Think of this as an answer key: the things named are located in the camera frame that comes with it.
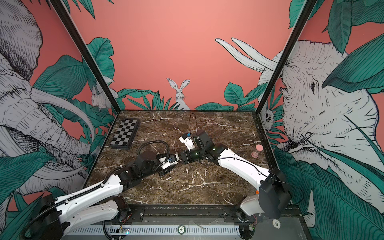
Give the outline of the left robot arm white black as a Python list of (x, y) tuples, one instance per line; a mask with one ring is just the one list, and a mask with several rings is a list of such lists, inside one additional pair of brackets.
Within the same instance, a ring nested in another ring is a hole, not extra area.
[(167, 174), (179, 159), (178, 154), (171, 154), (169, 145), (164, 154), (139, 150), (135, 161), (113, 169), (101, 182), (56, 199), (44, 198), (19, 239), (60, 240), (73, 230), (112, 220), (117, 215), (124, 222), (131, 213), (120, 194), (148, 176)]

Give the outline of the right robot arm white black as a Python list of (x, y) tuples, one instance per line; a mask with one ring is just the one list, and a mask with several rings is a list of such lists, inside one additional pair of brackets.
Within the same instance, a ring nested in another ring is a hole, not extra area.
[(269, 170), (251, 163), (226, 145), (214, 143), (203, 130), (183, 134), (180, 142), (187, 147), (178, 154), (182, 164), (207, 160), (235, 173), (256, 189), (256, 194), (245, 197), (238, 205), (237, 215), (241, 221), (256, 214), (279, 219), (289, 205), (292, 199), (290, 187), (279, 169)]

